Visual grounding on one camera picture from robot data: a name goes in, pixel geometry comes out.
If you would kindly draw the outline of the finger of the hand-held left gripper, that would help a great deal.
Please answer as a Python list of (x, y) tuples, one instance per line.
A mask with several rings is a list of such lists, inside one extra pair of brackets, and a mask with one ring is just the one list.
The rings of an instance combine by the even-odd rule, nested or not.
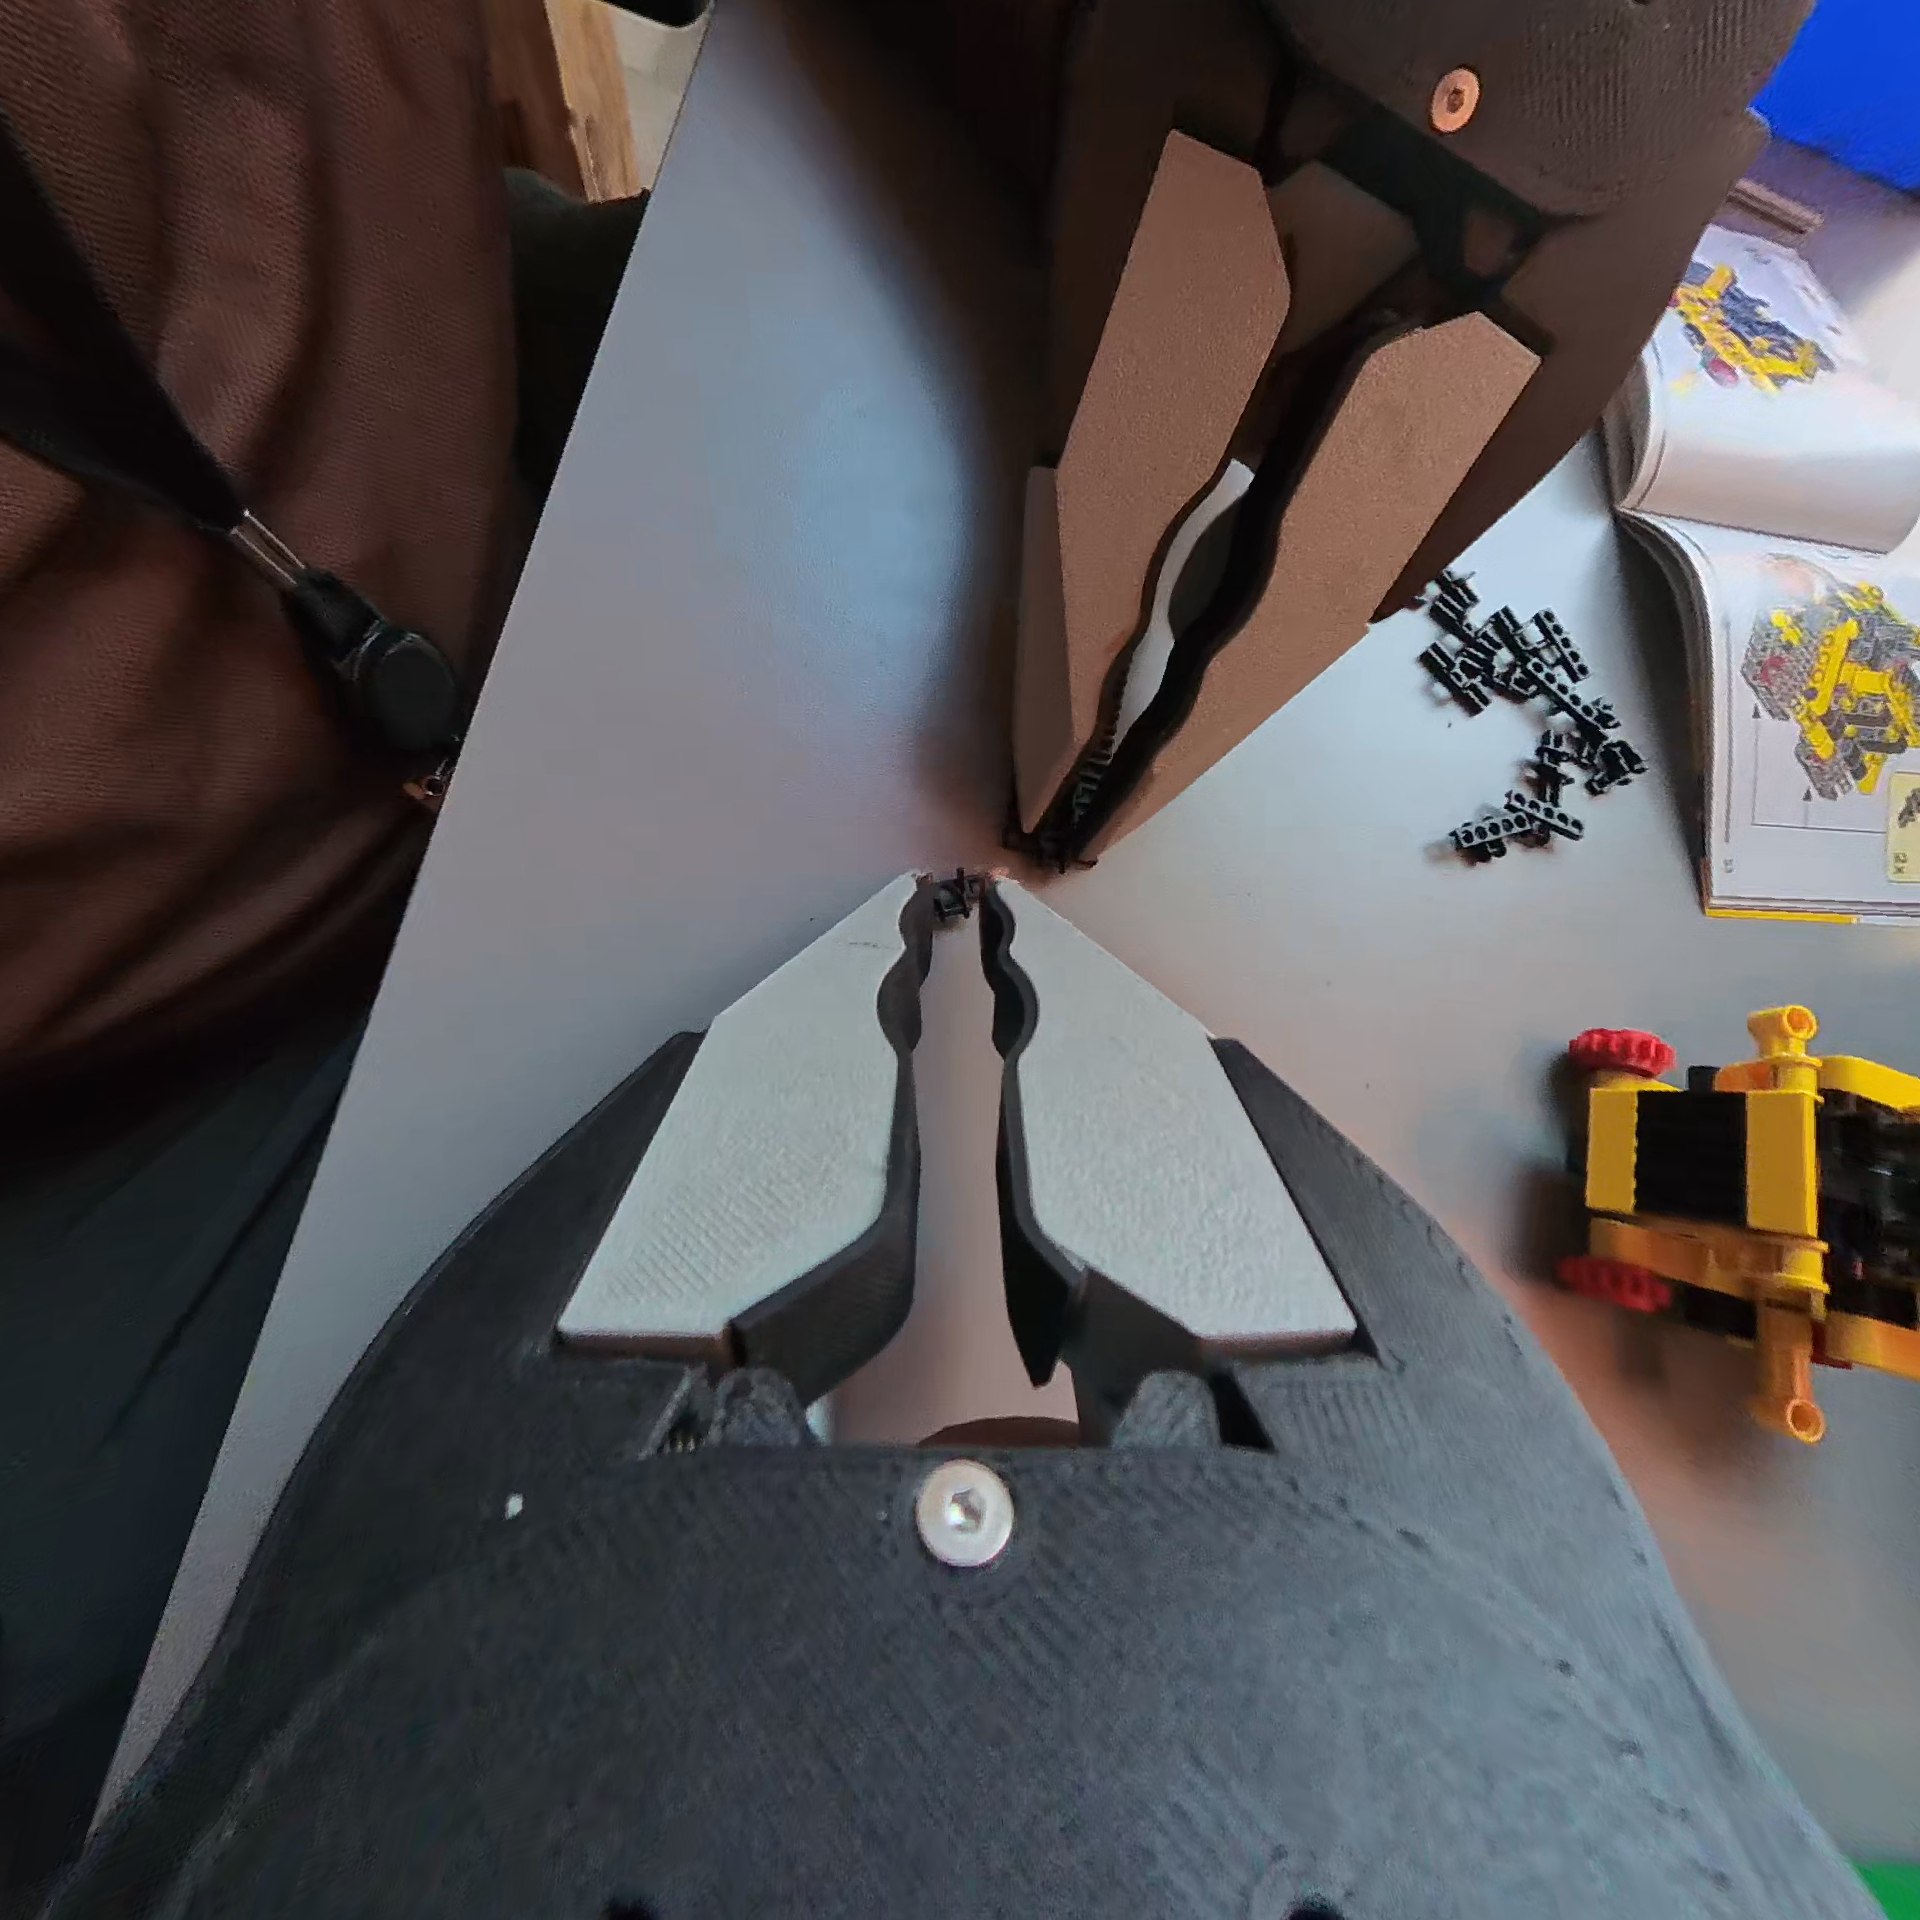
[(1057, 464), (1025, 484), (1015, 637), (1015, 827), (1088, 742), (1132, 662), (1162, 562), (1223, 473), (1289, 313), (1289, 275), (1252, 163), (1172, 131)]
[(1276, 528), (1256, 534), (1249, 584), (1221, 584), (1120, 742), (1073, 860), (1106, 856), (1353, 650), (1541, 364), (1481, 310), (1357, 362)]

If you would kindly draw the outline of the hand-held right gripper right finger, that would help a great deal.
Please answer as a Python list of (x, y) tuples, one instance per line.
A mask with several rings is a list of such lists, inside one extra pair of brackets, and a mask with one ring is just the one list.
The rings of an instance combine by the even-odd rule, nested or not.
[(1015, 880), (979, 902), (1009, 1318), (1113, 1429), (1155, 1374), (1349, 1354), (1357, 1317), (1209, 1029)]

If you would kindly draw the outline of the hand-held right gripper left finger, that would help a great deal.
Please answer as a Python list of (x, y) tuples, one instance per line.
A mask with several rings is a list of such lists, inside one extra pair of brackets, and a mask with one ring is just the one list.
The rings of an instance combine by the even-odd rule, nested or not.
[(561, 1312), (564, 1348), (764, 1369), (811, 1406), (895, 1340), (933, 897), (884, 882), (709, 1024)]

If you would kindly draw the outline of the pile of track links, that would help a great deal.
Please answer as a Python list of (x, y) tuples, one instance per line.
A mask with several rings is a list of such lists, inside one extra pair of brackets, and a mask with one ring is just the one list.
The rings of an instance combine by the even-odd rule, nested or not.
[(1520, 616), (1481, 601), (1471, 571), (1437, 571), (1420, 610), (1433, 635), (1420, 651), (1432, 689), (1477, 718), (1499, 705), (1538, 730), (1504, 795), (1448, 835), (1466, 867), (1488, 867), (1516, 849), (1577, 846), (1577, 800), (1605, 800), (1648, 776), (1648, 762), (1600, 698), (1593, 667), (1551, 609)]

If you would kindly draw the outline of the long black track strip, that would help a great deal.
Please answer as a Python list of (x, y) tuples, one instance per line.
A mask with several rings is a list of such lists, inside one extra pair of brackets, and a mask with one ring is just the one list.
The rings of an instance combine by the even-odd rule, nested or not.
[(1090, 867), (1097, 860), (1097, 832), (1119, 824), (1120, 804), (1132, 800), (1145, 780), (1155, 742), (1152, 730), (1135, 740), (1139, 721), (1122, 718), (1129, 680), (1129, 662), (1111, 673), (1095, 708), (1093, 736), (1048, 790), (1041, 821), (1025, 827), (1021, 849), (1045, 872)]

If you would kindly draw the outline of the lego instruction booklet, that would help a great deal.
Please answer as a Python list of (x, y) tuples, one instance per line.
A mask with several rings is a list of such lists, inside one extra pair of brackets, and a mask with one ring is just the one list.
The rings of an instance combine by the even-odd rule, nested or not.
[(1600, 433), (1688, 644), (1703, 906), (1915, 921), (1915, 404), (1796, 252), (1712, 224)]

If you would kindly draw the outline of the yellow lego bulldozer model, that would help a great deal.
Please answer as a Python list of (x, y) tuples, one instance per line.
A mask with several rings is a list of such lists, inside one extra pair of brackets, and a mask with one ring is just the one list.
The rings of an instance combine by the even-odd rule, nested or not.
[(1800, 1003), (1746, 1034), (1748, 1058), (1683, 1080), (1648, 1032), (1572, 1037), (1589, 1232), (1555, 1277), (1746, 1347), (1751, 1419), (1812, 1446), (1818, 1368), (1919, 1379), (1919, 1080), (1818, 1052)]

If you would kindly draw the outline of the blue object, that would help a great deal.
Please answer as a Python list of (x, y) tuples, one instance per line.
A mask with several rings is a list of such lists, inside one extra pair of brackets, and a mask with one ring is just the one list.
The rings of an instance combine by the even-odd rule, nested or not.
[(1784, 142), (1919, 192), (1919, 2), (1818, 2), (1755, 107)]

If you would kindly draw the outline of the wooden furniture panel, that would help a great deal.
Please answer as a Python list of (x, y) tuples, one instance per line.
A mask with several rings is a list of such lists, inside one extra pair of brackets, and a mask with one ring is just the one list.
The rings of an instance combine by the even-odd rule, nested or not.
[(577, 202), (643, 192), (613, 9), (482, 2), (500, 157)]

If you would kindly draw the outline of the person's dark trousers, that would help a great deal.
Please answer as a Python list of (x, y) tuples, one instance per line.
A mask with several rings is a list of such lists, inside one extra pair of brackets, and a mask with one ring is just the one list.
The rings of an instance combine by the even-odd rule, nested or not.
[(4, 1104), (4, 1915), (84, 1840), (363, 1029)]

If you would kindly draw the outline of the person in brown shirt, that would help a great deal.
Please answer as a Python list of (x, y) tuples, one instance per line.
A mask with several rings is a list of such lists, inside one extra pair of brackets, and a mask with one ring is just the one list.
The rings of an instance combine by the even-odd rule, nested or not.
[(4, 5), (4, 1104), (375, 980), (648, 196), (480, 5)]

